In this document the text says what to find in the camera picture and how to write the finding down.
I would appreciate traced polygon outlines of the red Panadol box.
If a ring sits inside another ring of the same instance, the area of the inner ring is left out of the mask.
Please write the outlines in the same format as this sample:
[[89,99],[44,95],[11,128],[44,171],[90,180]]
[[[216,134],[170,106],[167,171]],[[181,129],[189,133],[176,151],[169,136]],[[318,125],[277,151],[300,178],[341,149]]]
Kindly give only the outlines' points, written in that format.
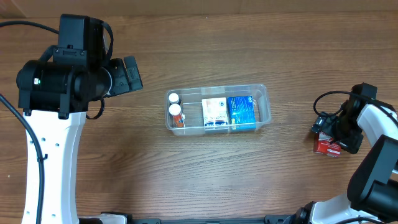
[[323,154],[330,157],[339,157],[341,154],[341,147],[336,143],[331,143],[333,138],[324,132],[319,132],[315,136],[313,152]]

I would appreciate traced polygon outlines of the dark bottle white cap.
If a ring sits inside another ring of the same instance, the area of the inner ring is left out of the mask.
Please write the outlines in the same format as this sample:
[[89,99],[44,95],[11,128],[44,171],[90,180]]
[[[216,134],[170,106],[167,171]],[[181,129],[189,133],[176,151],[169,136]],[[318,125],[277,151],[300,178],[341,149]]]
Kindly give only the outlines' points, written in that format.
[[181,104],[181,99],[180,99],[180,97],[179,97],[179,95],[177,94],[177,93],[171,93],[169,96],[168,96],[168,101],[169,101],[169,103],[172,105],[172,104],[178,104],[178,105],[180,105]]

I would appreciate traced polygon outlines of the orange bottle white cap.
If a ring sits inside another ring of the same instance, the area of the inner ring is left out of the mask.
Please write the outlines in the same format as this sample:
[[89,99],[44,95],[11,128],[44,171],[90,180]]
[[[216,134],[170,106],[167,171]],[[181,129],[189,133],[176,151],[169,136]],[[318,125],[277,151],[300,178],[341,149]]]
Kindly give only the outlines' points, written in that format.
[[169,113],[172,115],[176,127],[184,127],[184,116],[182,113],[182,107],[179,104],[171,104],[169,106]]

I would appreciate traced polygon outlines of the white and navy box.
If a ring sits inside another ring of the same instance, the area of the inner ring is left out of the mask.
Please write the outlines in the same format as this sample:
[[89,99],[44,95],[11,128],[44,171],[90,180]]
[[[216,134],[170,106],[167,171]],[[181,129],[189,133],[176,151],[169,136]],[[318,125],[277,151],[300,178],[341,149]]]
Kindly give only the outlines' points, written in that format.
[[202,99],[204,126],[225,126],[229,124],[226,98]]

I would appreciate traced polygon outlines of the blue medicine box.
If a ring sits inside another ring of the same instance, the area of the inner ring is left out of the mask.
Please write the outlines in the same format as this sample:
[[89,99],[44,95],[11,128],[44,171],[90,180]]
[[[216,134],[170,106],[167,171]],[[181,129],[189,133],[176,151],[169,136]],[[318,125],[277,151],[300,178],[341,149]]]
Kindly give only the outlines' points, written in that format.
[[227,104],[233,131],[256,129],[256,118],[252,96],[228,97]]

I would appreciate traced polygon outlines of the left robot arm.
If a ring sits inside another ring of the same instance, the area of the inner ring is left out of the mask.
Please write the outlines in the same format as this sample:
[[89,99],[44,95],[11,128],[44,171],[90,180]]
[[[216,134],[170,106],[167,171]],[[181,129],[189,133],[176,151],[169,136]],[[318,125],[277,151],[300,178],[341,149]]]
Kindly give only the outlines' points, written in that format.
[[24,223],[127,223],[122,215],[79,217],[76,165],[92,101],[142,89],[132,56],[113,58],[113,32],[88,16],[60,17],[58,42],[17,74],[27,123]]

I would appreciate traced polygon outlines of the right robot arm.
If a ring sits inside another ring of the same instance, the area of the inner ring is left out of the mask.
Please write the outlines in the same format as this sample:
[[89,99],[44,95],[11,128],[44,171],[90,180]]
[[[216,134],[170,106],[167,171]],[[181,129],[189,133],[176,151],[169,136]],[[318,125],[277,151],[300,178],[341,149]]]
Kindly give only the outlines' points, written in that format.
[[397,221],[397,112],[376,98],[377,88],[362,83],[335,113],[318,113],[312,126],[331,142],[356,154],[364,138],[371,150],[351,177],[347,192],[323,202],[310,202],[284,223],[391,223]]

